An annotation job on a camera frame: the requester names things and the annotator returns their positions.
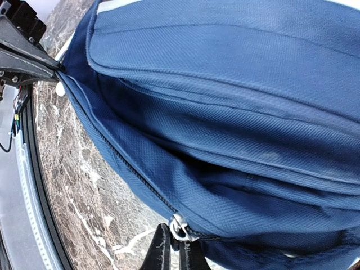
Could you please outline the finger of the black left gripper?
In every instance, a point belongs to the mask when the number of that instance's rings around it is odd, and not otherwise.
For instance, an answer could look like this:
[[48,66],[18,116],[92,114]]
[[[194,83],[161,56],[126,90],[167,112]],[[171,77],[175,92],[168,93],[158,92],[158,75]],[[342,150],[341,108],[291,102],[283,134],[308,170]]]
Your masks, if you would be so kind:
[[6,16],[1,16],[1,45],[4,45],[10,52],[14,52],[28,60],[33,60],[50,69],[61,69],[59,62],[31,44]]
[[62,63],[49,56],[43,47],[37,47],[37,52],[44,53],[53,64],[37,60],[34,56],[20,55],[9,48],[1,48],[1,81],[6,84],[31,84],[37,81],[57,80],[56,72],[63,71]]

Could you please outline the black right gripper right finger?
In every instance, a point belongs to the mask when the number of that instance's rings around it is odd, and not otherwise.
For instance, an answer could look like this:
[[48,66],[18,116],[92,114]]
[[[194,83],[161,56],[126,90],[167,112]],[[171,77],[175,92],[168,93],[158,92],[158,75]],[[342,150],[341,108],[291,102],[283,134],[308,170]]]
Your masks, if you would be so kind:
[[211,270],[198,241],[179,243],[180,270]]

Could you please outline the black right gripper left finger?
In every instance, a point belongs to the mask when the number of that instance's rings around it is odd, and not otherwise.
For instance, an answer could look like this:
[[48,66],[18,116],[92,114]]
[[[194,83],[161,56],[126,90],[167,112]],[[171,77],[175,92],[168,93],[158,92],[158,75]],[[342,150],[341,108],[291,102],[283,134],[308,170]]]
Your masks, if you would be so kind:
[[159,224],[139,270],[170,270],[171,239],[169,227]]

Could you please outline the navy blue student backpack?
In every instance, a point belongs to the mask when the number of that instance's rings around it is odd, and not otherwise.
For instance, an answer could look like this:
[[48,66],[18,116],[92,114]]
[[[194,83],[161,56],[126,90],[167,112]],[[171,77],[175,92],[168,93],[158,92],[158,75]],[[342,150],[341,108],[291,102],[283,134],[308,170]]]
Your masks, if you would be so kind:
[[60,74],[101,155],[227,269],[359,257],[359,10],[95,1]]

